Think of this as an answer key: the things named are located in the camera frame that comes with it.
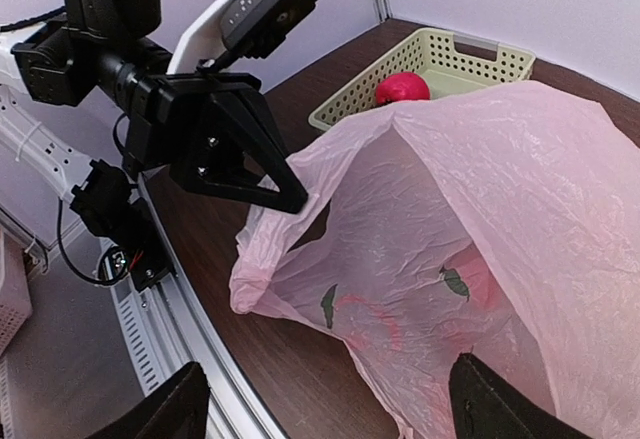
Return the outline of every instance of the white plastic basket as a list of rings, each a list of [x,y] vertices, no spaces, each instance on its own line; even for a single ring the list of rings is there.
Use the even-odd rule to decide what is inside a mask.
[[[456,43],[461,37],[444,29],[418,29],[313,111],[309,123],[328,131],[342,118],[372,109],[378,85],[397,72],[422,76],[431,89],[432,99],[531,77],[536,60],[533,53],[466,37],[466,44],[496,52],[495,60],[487,60],[458,52]]]
[[[22,249],[0,229],[0,354],[31,312]]]

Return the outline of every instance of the red object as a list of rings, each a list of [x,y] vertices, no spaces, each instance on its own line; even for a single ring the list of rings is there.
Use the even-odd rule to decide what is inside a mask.
[[[398,101],[428,101],[431,99],[429,86],[413,72],[400,72],[387,77],[376,89],[376,102],[384,106]]]

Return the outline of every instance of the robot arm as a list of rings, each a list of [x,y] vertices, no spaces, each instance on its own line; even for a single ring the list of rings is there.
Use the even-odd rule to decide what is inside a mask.
[[[129,179],[140,172],[168,165],[189,192],[291,213],[306,202],[260,81],[223,71],[241,57],[268,57],[316,2],[216,0],[172,55],[146,37],[160,23],[160,0],[65,0],[55,17],[0,34],[0,142],[38,170],[90,232],[135,255],[134,284],[149,287],[171,264],[144,201],[130,203]],[[12,97],[13,90],[77,106],[96,86],[129,118],[122,170],[74,151]],[[259,186],[245,156],[278,190]]]

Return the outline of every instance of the wooden table top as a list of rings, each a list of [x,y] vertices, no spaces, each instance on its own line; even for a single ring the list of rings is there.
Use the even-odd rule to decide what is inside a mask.
[[[318,133],[309,114],[421,26],[389,20],[333,51],[267,94],[289,150]],[[640,144],[640,104],[563,67],[537,61],[533,79],[600,102]],[[290,321],[229,306],[235,235],[248,206],[183,192],[166,171],[149,184],[153,202],[191,283],[231,354],[291,439],[395,439],[397,429],[339,341]]]

